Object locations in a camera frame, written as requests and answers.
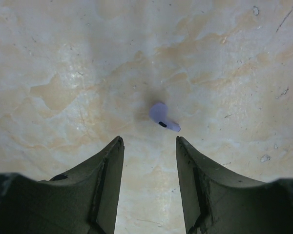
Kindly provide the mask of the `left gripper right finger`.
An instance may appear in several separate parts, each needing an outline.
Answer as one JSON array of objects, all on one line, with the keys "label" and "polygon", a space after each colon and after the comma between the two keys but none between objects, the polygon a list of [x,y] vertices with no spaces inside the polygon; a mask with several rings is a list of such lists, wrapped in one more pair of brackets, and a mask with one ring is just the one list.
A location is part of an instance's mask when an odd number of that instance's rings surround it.
[{"label": "left gripper right finger", "polygon": [[293,234],[293,178],[269,183],[237,174],[176,139],[188,234]]}]

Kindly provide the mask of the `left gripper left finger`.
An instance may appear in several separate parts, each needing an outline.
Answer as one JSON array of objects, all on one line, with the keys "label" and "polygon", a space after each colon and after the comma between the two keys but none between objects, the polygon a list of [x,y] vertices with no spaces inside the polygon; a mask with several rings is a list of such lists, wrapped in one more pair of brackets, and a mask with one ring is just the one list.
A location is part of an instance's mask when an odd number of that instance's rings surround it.
[{"label": "left gripper left finger", "polygon": [[0,234],[112,234],[124,163],[123,139],[49,181],[0,173]]}]

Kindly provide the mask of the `purple earbud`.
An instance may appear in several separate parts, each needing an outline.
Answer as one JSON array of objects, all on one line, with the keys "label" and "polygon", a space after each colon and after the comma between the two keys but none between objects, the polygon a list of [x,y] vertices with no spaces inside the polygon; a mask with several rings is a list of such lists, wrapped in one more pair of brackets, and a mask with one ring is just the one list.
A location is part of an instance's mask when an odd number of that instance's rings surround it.
[{"label": "purple earbud", "polygon": [[156,124],[159,124],[163,128],[170,129],[175,132],[180,132],[181,128],[179,124],[168,119],[167,113],[168,113],[168,107],[164,103],[158,102],[151,107],[149,111],[149,117]]}]

